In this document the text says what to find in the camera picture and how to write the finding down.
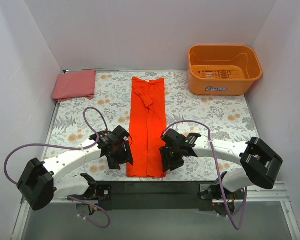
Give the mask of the orange t shirt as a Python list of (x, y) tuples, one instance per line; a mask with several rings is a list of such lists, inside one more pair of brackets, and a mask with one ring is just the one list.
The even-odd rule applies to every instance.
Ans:
[(137, 178), (164, 178), (160, 148), (167, 127), (165, 79), (132, 78), (129, 133), (133, 163), (128, 163), (126, 175)]

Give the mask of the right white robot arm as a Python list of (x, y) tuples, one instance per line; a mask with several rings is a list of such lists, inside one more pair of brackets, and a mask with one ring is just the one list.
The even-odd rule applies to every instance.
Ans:
[(208, 140), (199, 133), (184, 136), (174, 129), (167, 130), (160, 148), (163, 171), (173, 171), (184, 165), (185, 157), (217, 158), (240, 166), (221, 174), (215, 182), (217, 195), (227, 199), (234, 192), (250, 186), (273, 189), (283, 159), (262, 139), (252, 137), (247, 142)]

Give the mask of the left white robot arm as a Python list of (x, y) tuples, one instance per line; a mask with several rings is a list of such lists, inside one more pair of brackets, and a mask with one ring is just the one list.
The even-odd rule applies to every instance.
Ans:
[(130, 139), (131, 135), (119, 125), (113, 131), (93, 134), (79, 146), (53, 158), (45, 161), (34, 158), (27, 163), (17, 188), (34, 211), (43, 209), (53, 199), (68, 196), (96, 200), (100, 192), (92, 176), (87, 173), (65, 176), (102, 157), (107, 159), (110, 169), (119, 170), (122, 164), (132, 164)]

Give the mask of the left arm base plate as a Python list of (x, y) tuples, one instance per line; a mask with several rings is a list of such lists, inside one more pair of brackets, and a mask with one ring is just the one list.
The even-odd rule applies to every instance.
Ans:
[(110, 184), (99, 184), (96, 187), (95, 194), (92, 197), (93, 201), (110, 201), (112, 198), (113, 187)]

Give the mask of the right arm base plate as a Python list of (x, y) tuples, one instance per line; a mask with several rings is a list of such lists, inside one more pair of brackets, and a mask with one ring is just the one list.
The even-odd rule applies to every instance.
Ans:
[[(245, 195), (245, 190), (243, 188), (240, 188), (235, 192), (230, 192), (227, 189), (224, 189), (224, 193), (227, 201), (233, 199), (242, 200)], [(219, 184), (218, 185), (200, 184), (198, 195), (202, 200), (218, 200), (218, 201), (223, 200), (223, 196)]]

